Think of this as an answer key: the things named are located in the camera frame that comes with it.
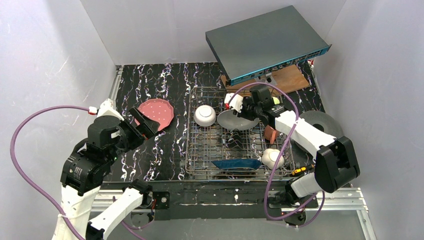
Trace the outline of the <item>patterned white bowl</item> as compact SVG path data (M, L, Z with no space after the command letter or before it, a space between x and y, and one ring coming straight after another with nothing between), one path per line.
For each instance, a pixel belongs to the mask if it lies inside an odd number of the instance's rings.
M210 105L201 105L194 112L194 121L201 127L210 127L216 121L216 112Z

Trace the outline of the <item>white plate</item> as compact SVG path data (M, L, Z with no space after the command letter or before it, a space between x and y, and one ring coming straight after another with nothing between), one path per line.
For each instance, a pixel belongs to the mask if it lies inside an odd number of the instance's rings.
M248 120L242 117L237 117L234 114L234 111L231 109L221 112L217 116L216 120L221 127L229 131L250 130L254 128L256 125L258 125L258 123L260 122L258 118L255 118L254 120Z

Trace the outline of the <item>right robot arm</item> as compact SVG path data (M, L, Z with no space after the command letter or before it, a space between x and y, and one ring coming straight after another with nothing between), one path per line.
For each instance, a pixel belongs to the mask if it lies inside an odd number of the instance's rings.
M296 107L288 110L276 104L269 91L270 84L247 85L250 96L228 93L224 103L234 115L247 120L260 119L265 125L285 134L286 139L300 144L315 160L314 171L301 176L285 188L290 200L298 200L316 192L333 193L360 176L360 167L352 141L318 130L300 118Z

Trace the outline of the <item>maroon plate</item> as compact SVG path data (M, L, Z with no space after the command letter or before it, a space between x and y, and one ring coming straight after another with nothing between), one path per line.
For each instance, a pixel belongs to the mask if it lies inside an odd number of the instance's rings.
M173 106L164 99L153 98L149 99L137 108L148 119L158 122L158 131L167 128L174 118Z

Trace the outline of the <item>dark blue plate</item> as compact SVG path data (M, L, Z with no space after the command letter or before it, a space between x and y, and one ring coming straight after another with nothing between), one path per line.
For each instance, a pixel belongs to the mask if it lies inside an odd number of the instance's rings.
M262 162L254 158L232 158L214 160L212 164L220 170L257 170Z

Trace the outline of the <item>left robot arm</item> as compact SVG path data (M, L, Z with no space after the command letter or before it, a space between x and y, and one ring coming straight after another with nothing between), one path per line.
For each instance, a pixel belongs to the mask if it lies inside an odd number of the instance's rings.
M119 115L98 116L88 127L87 138L74 147L65 161L60 178L63 213L58 217L54 240L77 238L67 221L86 240L105 240L132 210L153 203L153 187L136 179L100 215L90 218L94 200L117 158L159 132L159 122L149 119L136 107L130 113L138 121L137 126Z

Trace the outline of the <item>light green mug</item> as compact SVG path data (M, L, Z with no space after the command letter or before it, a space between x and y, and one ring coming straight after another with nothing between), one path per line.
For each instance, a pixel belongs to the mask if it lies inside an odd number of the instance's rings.
M275 104L275 105L278 105L278 104L280 104L281 102L280 102L280 100L277 98L277 97L272 97L272 100L273 100L273 103Z

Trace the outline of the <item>pink mug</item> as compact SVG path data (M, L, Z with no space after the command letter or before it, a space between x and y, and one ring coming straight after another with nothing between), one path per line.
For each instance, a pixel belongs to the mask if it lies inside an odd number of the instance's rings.
M267 125L264 128L264 133L263 133L264 139L267 140L271 145L275 143L279 134L280 132L272 128L270 125Z

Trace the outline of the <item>cream white mug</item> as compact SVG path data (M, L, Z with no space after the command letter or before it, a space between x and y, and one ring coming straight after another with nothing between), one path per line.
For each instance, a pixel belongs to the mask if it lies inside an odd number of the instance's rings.
M273 148L267 148L263 151L262 156L260 158L260 161L263 165L267 166L270 170L274 168L276 165L277 157L280 153L280 150L273 149ZM276 168L281 168L285 163L284 156L282 155L278 161L278 164L276 165Z

